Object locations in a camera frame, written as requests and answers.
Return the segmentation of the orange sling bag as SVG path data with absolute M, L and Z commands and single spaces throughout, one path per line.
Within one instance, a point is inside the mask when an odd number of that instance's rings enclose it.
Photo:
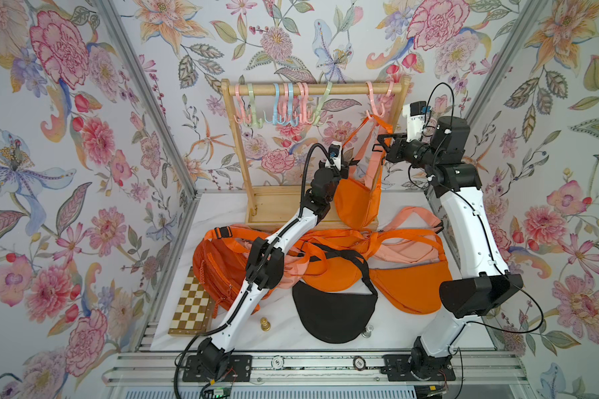
M 343 141 L 344 147 L 346 147 L 356 137 L 357 133 L 368 123 L 366 118 L 364 118 L 356 130 L 346 137 Z M 373 144 L 372 154 L 374 151 L 379 151 L 380 146 L 377 143 L 377 139 L 373 138 L 370 144 Z M 360 163 L 363 158 L 364 156 L 359 155 L 358 151 L 350 161 L 354 160 L 359 161 Z M 379 214 L 384 158 L 385 152 L 382 157 L 380 167 L 381 172 L 377 172 L 375 177 L 376 181 L 371 190 L 369 190 L 363 183 L 365 173 L 359 179 L 354 177 L 354 173 L 359 167 L 359 163 L 354 170 L 350 170 L 351 174 L 349 175 L 349 178 L 341 180 L 339 183 L 334 197 L 335 208 L 339 219 L 351 229 L 369 228 Z
M 324 292 L 345 291 L 361 279 L 358 267 L 343 258 L 344 251 L 352 250 L 368 259 L 379 248 L 378 233 L 368 230 L 316 230 L 305 234 L 301 240 L 311 244 L 309 249 L 314 249 L 317 254 L 311 257 L 309 269 L 300 281 Z
M 216 227 L 206 232 L 195 249 L 192 266 L 218 309 L 229 310 L 238 299 L 251 246 L 257 239 L 268 237 L 266 232 L 242 225 Z
M 370 279 L 391 304 L 407 314 L 434 314 L 441 309 L 440 285 L 452 275 L 448 258 L 434 264 L 407 266 L 392 264 L 391 269 L 371 269 Z

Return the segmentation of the pink sling bag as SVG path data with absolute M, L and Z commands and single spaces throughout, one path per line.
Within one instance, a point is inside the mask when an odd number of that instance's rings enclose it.
M 253 244 L 253 240 L 235 239 L 234 244 L 231 244 L 231 249 L 233 249 L 242 260 L 247 261 Z M 291 289 L 302 279 L 307 269 L 309 269 L 311 257 L 317 254 L 314 249 L 309 249 L 310 247 L 311 244 L 307 244 L 304 240 L 301 240 L 291 248 L 288 254 L 286 254 L 281 281 L 276 285 L 276 288 Z
M 442 227 L 441 220 L 431 211 L 422 207 L 404 207 L 379 231 L 379 249 L 375 256 L 409 267 L 446 261 L 438 235 Z

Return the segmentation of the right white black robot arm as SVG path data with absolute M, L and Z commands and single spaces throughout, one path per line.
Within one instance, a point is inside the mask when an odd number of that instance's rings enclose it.
M 407 131 L 381 135 L 386 159 L 406 161 L 424 170 L 435 196 L 448 216 L 459 251 L 460 279 L 439 288 L 442 308 L 416 338 L 408 360 L 409 373 L 419 381 L 450 378 L 451 361 L 467 326 L 523 290 L 522 276 L 512 274 L 497 248 L 486 217 L 482 182 L 475 166 L 463 162 L 469 136 L 467 121 L 443 116 L 430 142 L 422 140 L 428 125 L 423 115 L 407 119 Z

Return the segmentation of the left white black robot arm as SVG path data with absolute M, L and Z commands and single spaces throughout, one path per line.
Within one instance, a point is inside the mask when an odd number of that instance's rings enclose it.
M 348 166 L 343 158 L 344 144 L 334 141 L 328 147 L 319 143 L 311 146 L 304 163 L 306 170 L 316 149 L 322 151 L 325 162 L 314 174 L 310 188 L 306 187 L 306 180 L 302 181 L 299 210 L 274 234 L 255 240 L 246 260 L 246 277 L 236 301 L 219 327 L 201 334 L 204 339 L 197 346 L 196 353 L 191 352 L 194 341 L 186 346 L 176 364 L 175 390 L 184 376 L 183 362 L 186 357 L 193 357 L 200 363 L 200 374 L 207 387 L 227 374 L 238 329 L 261 299 L 281 282 L 285 257 L 292 246 L 329 213 L 340 180 L 348 177 Z

